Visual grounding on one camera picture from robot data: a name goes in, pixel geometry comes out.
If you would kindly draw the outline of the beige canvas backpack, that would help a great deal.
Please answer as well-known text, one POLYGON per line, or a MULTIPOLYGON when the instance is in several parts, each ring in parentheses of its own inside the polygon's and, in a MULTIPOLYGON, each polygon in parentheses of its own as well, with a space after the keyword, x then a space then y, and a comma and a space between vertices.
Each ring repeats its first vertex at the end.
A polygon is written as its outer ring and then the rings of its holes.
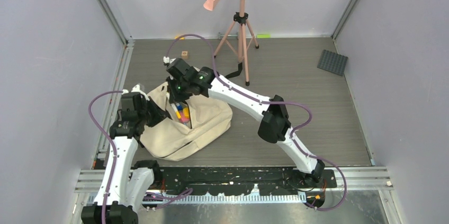
POLYGON ((231 127, 233 112, 224 101, 192 96, 183 103, 188 120, 182 122, 169 103, 168 83, 164 82, 147 93, 168 116, 154 127, 145 127, 140 142, 159 159, 178 162, 194 155, 223 135, 231 127))

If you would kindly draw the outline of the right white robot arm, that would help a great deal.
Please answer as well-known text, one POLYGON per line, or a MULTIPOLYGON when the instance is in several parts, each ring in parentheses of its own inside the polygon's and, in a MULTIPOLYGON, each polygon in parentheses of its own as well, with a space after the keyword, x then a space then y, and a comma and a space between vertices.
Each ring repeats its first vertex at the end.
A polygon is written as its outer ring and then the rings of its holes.
POLYGON ((209 67, 196 69, 182 58, 163 58, 170 102, 184 102, 202 95, 224 101, 249 114, 259 122, 257 134, 266 142, 278 145, 294 162, 309 187, 316 187, 324 179, 325 164, 313 155, 295 135, 289 120, 289 102, 278 95, 270 98, 238 86, 209 67))

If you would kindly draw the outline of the pink eraser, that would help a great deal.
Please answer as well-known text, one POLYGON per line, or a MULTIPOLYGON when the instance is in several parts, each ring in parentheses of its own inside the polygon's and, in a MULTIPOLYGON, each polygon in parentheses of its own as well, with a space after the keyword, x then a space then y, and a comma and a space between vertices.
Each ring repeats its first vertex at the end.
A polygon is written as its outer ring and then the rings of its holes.
POLYGON ((186 117, 181 117, 180 121, 181 121, 181 123, 188 123, 190 121, 190 119, 186 118, 186 117))

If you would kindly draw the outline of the yellow orange eraser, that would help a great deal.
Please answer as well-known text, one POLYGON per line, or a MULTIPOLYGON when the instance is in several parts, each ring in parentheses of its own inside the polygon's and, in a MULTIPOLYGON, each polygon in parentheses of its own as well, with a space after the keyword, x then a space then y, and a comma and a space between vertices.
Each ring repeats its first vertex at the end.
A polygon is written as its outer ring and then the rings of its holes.
POLYGON ((185 108, 183 109, 183 115, 184 115, 185 118, 190 119, 190 111, 189 111, 189 108, 185 107, 185 108))

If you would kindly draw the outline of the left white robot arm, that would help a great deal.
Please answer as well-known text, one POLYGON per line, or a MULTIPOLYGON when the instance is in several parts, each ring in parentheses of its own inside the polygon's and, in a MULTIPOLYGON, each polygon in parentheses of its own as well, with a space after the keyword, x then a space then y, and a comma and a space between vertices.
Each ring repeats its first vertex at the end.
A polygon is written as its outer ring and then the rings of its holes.
POLYGON ((101 128, 110 144, 102 183, 93 204, 83 207, 83 223, 138 223, 138 209, 148 189, 158 188, 163 173, 155 160, 133 162, 145 126, 164 119, 162 110, 141 84, 121 90, 121 109, 109 131, 101 128))

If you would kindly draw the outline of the yellow capped white marker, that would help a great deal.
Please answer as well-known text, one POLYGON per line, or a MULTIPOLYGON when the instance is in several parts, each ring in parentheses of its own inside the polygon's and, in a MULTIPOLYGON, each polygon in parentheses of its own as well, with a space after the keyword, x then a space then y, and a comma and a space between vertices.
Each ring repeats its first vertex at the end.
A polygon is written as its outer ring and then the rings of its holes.
POLYGON ((175 112, 177 118, 178 118, 179 120, 181 120, 182 116, 181 116, 181 113, 179 112, 179 109, 178 109, 177 105, 176 105, 175 103, 171 103, 170 105, 171 105, 171 107, 173 108, 173 110, 174 110, 174 112, 175 112))

